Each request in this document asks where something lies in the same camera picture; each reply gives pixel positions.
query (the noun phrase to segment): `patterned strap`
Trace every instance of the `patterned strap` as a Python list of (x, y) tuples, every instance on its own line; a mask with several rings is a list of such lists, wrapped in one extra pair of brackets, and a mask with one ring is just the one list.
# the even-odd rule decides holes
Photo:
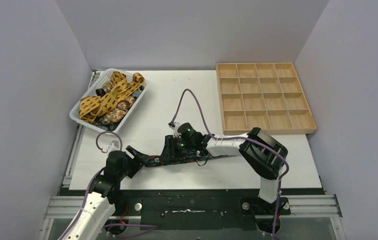
[(111, 82), (114, 84), (111, 92), (100, 96), (88, 96), (81, 99), (79, 115), (80, 119), (93, 123), (97, 117), (101, 117), (117, 107), (119, 102), (126, 99), (133, 92), (138, 90), (144, 83), (145, 78), (138, 72), (133, 74), (133, 79), (127, 83), (126, 75), (114, 71)]

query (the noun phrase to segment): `white paper surface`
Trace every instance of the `white paper surface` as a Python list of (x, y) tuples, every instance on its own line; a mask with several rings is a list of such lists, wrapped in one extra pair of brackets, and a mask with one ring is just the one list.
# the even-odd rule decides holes
[[(216, 72), (202, 71), (140, 71), (149, 80), (150, 88), (138, 108), (120, 132), (123, 149), (131, 145), (148, 155), (160, 155), (165, 135), (172, 134), (167, 123), (176, 112), (180, 95), (186, 88), (197, 96), (208, 128), (222, 134), (220, 103)], [(177, 115), (177, 122), (189, 122), (194, 129), (206, 133), (198, 107), (186, 93)], [(105, 166), (107, 155), (96, 148), (98, 132), (85, 128), (73, 169), (70, 190), (86, 189), (92, 176)], [(282, 180), (283, 188), (321, 188), (319, 175), (304, 134), (274, 135), (289, 151), (289, 173)], [(104, 134), (101, 146), (108, 146), (113, 136)], [(162, 167), (143, 167), (132, 179), (121, 182), (123, 190), (190, 190), (190, 189), (258, 189), (260, 176), (243, 157), (209, 160), (202, 167), (195, 162)]]

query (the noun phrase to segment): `red wire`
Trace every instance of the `red wire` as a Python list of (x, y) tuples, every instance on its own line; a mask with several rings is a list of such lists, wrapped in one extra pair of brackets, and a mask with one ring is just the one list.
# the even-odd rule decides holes
[(281, 216), (281, 214), (280, 213), (278, 213), (277, 214), (277, 218), (276, 218), (276, 226), (278, 226), (279, 225), (279, 222), (278, 222), (278, 220), (279, 220), (279, 217)]
[(129, 211), (129, 206), (126, 205), (126, 206), (125, 206), (125, 212), (120, 216), (120, 223), (121, 223), (121, 224), (126, 224), (126, 223), (123, 221), (123, 217), (126, 216), (126, 214), (127, 214), (128, 211)]

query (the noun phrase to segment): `screw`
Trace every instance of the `screw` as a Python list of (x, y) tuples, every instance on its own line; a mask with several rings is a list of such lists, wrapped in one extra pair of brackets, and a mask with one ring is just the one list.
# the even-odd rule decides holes
[(136, 203), (135, 205), (134, 205), (134, 210), (136, 210), (136, 211), (140, 211), (142, 209), (142, 204), (141, 203)]
[(249, 210), (249, 209), (250, 209), (250, 204), (247, 203), (247, 202), (244, 202), (244, 203), (242, 204), (242, 209), (243, 209), (243, 210)]

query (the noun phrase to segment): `black cable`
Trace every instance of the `black cable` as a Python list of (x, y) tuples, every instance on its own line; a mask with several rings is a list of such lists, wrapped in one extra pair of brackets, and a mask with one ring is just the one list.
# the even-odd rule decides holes
[(195, 162), (196, 162), (196, 164), (198, 164), (198, 166), (202, 167), (202, 166), (205, 166), (205, 164), (207, 164), (208, 159), (205, 160), (205, 162), (204, 162), (202, 165), (200, 165), (200, 164), (198, 163), (198, 160), (195, 160)]

